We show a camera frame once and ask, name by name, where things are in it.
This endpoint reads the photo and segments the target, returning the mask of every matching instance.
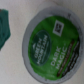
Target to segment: white table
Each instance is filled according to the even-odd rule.
[[[0,0],[0,8],[9,10],[11,37],[0,52],[0,84],[41,84],[26,70],[22,58],[25,29],[44,0]],[[84,24],[84,0],[63,0],[62,6],[74,11]],[[63,84],[84,84],[84,61],[77,73]]]

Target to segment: green lid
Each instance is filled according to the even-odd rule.
[[[8,11],[0,10],[0,49],[10,37]]]

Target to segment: round container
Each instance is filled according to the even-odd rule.
[[[53,2],[42,7],[24,34],[23,59],[36,80],[58,84],[71,78],[81,65],[83,25],[72,11]]]

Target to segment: white surface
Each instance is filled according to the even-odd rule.
[[[0,0],[0,8],[9,10],[11,37],[0,53],[0,84],[41,84],[27,72],[22,58],[25,29],[44,0]],[[74,11],[84,24],[84,0],[63,0],[62,6]],[[84,84],[84,61],[77,73],[63,84]]]

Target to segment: green label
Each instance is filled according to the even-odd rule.
[[[51,16],[33,30],[28,57],[35,73],[45,79],[58,80],[73,69],[79,47],[79,34],[72,22],[64,17]]]
[[[43,65],[50,55],[51,43],[50,37],[44,30],[39,31],[33,41],[31,47],[31,58],[37,65]]]

